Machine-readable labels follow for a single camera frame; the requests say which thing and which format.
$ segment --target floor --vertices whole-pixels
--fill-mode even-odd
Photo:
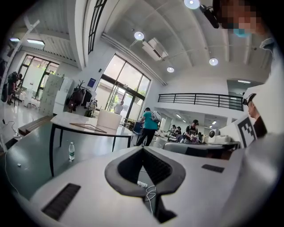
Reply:
[[[4,116],[6,122],[13,120],[14,128],[27,124],[41,115],[36,109],[27,109],[20,107],[4,105]],[[13,137],[13,130],[10,125],[3,128],[6,139]],[[48,182],[51,177],[49,167],[49,138],[51,131],[51,123],[44,124],[37,128],[24,139],[14,144],[6,153],[7,174],[10,181],[17,188],[19,193],[25,198],[30,199],[33,193]],[[96,156],[110,153],[112,150],[113,138],[92,136],[64,131],[62,146],[59,147],[60,130],[55,131],[54,140],[54,173],[55,176],[61,174],[71,166],[78,162],[94,158]],[[131,146],[136,143],[137,138],[134,137]],[[74,142],[75,145],[75,160],[69,161],[69,144]],[[154,147],[162,147],[165,141],[157,138],[157,141],[152,142]],[[127,147],[127,138],[117,138],[114,152]],[[4,156],[0,157],[0,168],[4,170]],[[151,186],[151,181],[144,177],[144,183]]]

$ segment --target black pants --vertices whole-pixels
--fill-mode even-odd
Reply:
[[[140,137],[140,139],[138,140],[138,143],[136,145],[140,146],[143,143],[143,141],[145,140],[145,138],[147,137],[146,146],[149,146],[153,137],[154,137],[155,132],[156,132],[155,129],[143,129],[142,136]]]

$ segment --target backpack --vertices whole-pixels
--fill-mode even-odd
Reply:
[[[162,121],[162,117],[157,111],[151,112],[151,119],[152,119],[152,121],[154,121],[156,123],[159,123],[160,121]]]

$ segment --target recessed light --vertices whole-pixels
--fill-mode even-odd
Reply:
[[[11,38],[10,39],[12,42],[19,42],[20,40],[18,38]]]
[[[167,68],[167,71],[168,71],[169,73],[173,73],[173,72],[174,72],[174,68],[173,68],[173,67],[168,67],[168,68]]]
[[[35,39],[27,39],[27,41],[29,43],[34,43],[34,44],[39,44],[39,45],[45,45],[43,41],[40,41],[40,40],[35,40]]]
[[[218,60],[217,59],[210,59],[209,64],[212,65],[212,66],[216,66],[218,64]]]
[[[250,81],[245,81],[245,80],[238,80],[240,83],[250,83]]]
[[[143,40],[144,39],[144,34],[140,31],[137,31],[135,34],[134,34],[134,37],[135,39],[137,40]]]
[[[190,9],[197,9],[200,6],[199,0],[185,0],[185,5]]]

